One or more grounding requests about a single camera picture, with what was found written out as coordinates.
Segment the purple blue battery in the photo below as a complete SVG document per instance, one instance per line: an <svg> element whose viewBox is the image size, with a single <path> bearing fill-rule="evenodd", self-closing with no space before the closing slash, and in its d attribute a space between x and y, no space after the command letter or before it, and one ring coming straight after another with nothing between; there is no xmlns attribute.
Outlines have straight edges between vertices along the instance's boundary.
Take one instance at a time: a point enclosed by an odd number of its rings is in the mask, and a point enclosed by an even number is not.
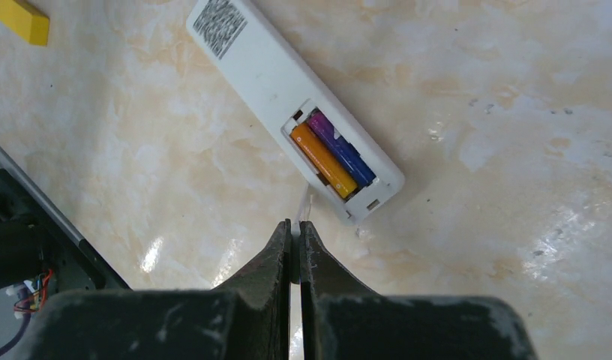
<svg viewBox="0 0 612 360"><path fill-rule="evenodd" d="M319 109L311 112L307 125L360 188L367 187L377 178L355 147L341 135L323 112Z"/></svg>

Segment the white remote control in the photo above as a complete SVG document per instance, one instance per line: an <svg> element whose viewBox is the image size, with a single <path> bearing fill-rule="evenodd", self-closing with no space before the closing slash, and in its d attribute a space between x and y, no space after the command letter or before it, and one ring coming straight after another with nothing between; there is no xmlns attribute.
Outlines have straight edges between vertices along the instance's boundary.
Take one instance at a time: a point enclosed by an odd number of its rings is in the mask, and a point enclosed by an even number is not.
<svg viewBox="0 0 612 360"><path fill-rule="evenodd" d="M315 192L357 224L404 186L405 178L348 109L249 1L198 1L186 28ZM319 109L376 179L343 200L293 142L291 131Z"/></svg>

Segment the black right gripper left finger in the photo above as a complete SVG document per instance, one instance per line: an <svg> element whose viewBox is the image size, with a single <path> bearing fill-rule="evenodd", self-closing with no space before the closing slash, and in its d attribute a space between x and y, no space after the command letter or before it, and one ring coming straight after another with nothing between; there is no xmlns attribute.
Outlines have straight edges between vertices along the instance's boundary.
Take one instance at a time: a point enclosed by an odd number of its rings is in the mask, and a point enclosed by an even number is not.
<svg viewBox="0 0 612 360"><path fill-rule="evenodd" d="M214 289L72 290L49 300L15 359L286 359L291 224Z"/></svg>

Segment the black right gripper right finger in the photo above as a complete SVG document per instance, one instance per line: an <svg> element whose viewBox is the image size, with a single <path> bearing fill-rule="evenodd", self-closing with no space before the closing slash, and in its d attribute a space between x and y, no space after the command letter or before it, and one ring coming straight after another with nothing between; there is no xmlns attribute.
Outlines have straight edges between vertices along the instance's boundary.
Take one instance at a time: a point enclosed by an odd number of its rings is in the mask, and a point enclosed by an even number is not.
<svg viewBox="0 0 612 360"><path fill-rule="evenodd" d="M477 295L380 295L300 224L306 359L536 359L521 317Z"/></svg>

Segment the orange battery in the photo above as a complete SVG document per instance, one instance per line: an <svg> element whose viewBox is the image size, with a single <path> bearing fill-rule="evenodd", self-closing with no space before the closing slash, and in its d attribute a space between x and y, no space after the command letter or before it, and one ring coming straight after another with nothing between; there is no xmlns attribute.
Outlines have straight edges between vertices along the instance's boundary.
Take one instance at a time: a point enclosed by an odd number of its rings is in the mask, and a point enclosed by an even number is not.
<svg viewBox="0 0 612 360"><path fill-rule="evenodd" d="M359 188L357 182L319 140L308 124L304 122L296 126L291 131L290 137L342 200L347 200Z"/></svg>

